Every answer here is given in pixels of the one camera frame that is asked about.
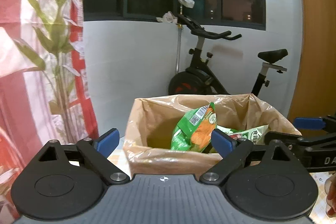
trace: barcode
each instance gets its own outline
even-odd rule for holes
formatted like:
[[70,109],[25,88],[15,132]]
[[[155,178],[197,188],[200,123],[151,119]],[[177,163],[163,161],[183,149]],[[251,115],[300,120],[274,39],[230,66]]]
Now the barcode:
[[205,114],[205,112],[207,111],[208,107],[209,107],[209,105],[202,106],[199,110],[197,110],[197,112],[195,113],[195,115],[197,117],[199,117],[200,119],[202,119],[203,116],[204,116],[204,114]]
[[192,116],[191,119],[189,120],[189,122],[195,126],[198,122],[199,122],[200,118],[197,117],[196,115]]

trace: gray gripper base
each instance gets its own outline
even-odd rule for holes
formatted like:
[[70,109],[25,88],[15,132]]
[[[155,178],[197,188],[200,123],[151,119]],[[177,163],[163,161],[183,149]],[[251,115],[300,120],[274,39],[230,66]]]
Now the gray gripper base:
[[[16,221],[16,224],[46,224],[46,222],[23,216]],[[224,198],[217,186],[201,184],[193,175],[136,175],[130,183],[111,186],[98,204],[81,215],[50,222],[52,224],[272,223],[241,213]],[[312,224],[312,221],[303,217],[276,223]]]

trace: floral curtain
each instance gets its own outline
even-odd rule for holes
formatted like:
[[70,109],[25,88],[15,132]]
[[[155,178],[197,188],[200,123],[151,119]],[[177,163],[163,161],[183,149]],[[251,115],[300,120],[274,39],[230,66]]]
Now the floral curtain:
[[0,223],[10,189],[50,139],[98,136],[87,87],[82,0],[0,0]]

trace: metal pole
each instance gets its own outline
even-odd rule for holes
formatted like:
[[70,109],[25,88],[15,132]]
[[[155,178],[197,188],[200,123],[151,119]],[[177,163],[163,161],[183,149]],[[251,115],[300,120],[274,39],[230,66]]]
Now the metal pole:
[[[180,15],[182,15],[182,4],[180,6]],[[176,74],[179,73],[180,66],[180,52],[181,52],[181,37],[182,37],[182,24],[178,24],[178,38],[177,38],[177,54],[176,54]]]

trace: exercise bike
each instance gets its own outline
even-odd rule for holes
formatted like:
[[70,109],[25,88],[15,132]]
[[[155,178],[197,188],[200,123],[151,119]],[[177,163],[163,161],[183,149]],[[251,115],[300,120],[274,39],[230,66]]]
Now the exercise bike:
[[[191,30],[191,34],[197,35],[198,41],[196,48],[191,48],[189,50],[189,54],[193,56],[190,66],[186,68],[185,71],[177,73],[171,79],[168,87],[169,95],[230,95],[208,67],[208,62],[213,54],[211,52],[207,52],[207,60],[203,61],[201,59],[201,53],[205,38],[223,38],[225,40],[233,41],[241,38],[242,35],[238,34],[234,37],[229,37],[229,35],[231,35],[231,31],[226,31],[223,33],[208,32],[200,24],[185,15],[177,15],[177,17],[179,24],[186,25]],[[266,74],[268,69],[275,69],[278,73],[283,73],[284,71],[287,71],[287,69],[284,67],[274,65],[274,63],[283,59],[287,55],[288,52],[284,48],[276,51],[258,53],[258,57],[265,62],[263,62],[262,64],[261,71],[258,74],[257,80],[251,93],[258,96],[263,85],[268,87],[269,80],[266,80]]]

